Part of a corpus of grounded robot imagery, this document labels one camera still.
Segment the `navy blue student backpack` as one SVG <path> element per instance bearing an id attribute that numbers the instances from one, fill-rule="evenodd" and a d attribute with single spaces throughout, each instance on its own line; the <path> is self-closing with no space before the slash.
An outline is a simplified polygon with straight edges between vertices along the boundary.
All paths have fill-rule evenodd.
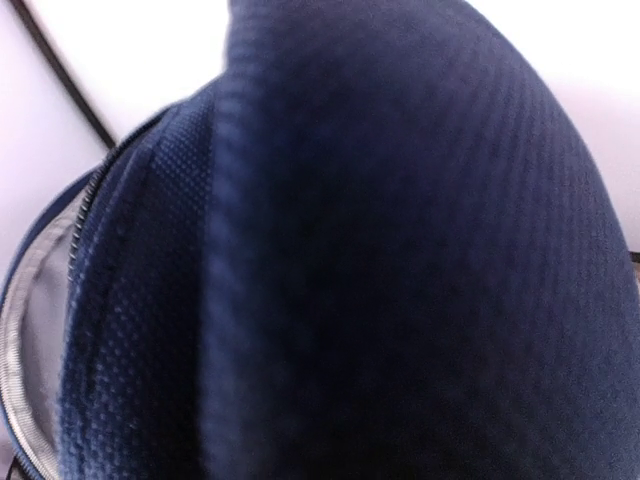
<path id="1" fill-rule="evenodd" d="M 635 479 L 639 286 L 465 1 L 234 1 L 227 65 L 42 212 L 5 479 Z"/>

